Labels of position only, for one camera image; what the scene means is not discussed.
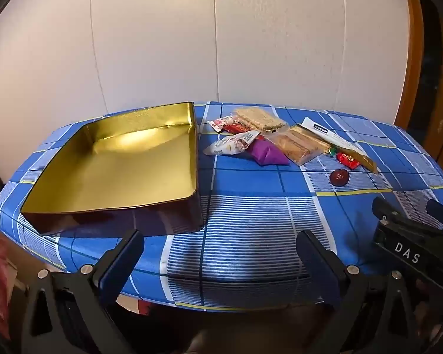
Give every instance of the blue plaid tablecloth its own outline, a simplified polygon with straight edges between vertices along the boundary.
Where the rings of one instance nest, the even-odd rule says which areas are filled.
[[[205,227],[198,233],[147,237],[123,293],[139,299],[199,310],[235,311],[285,307],[318,295],[295,252],[295,236],[311,229],[345,264],[368,270],[385,258],[371,246],[382,196],[409,218],[443,229],[425,211],[443,204],[443,171],[405,131],[359,115],[259,105],[287,121],[305,117],[334,130],[376,161],[379,174],[362,166],[343,187],[329,174],[343,166],[326,155],[302,167],[258,166],[245,156],[206,156],[201,151],[226,134],[208,121],[242,104],[196,104],[199,190]],[[74,272],[95,263],[116,238],[41,236],[20,213],[43,169],[65,142],[93,118],[59,128],[18,168],[0,193],[0,231],[32,255]]]

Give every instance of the brown round candy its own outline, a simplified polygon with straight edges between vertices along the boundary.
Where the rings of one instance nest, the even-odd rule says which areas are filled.
[[[333,170],[330,175],[330,182],[334,186],[344,186],[350,180],[350,174],[346,169]]]

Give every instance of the purple wrapper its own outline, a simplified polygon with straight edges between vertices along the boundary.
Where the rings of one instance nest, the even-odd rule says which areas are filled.
[[[288,165],[290,160],[282,153],[277,146],[268,140],[256,139],[253,141],[247,152],[251,154],[254,160],[264,165]]]

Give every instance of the wall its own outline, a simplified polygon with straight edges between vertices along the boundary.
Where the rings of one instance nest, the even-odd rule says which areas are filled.
[[[393,122],[407,0],[11,0],[0,15],[0,176],[55,128],[183,100]]]

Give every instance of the silver bolt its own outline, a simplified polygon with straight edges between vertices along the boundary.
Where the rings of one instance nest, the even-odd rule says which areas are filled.
[[[346,268],[348,273],[353,274],[354,276],[356,274],[359,274],[359,268],[356,265],[350,265]]]
[[[391,274],[392,274],[392,278],[394,278],[394,279],[401,279],[402,278],[402,273],[400,273],[400,271],[398,271],[398,270],[394,270]]]
[[[92,270],[93,270],[93,266],[92,265],[84,265],[83,267],[80,268],[80,272],[82,274],[92,273]]]
[[[43,278],[45,278],[46,276],[48,276],[48,273],[49,273],[49,272],[48,272],[46,269],[40,270],[40,271],[38,272],[38,278],[43,279]]]

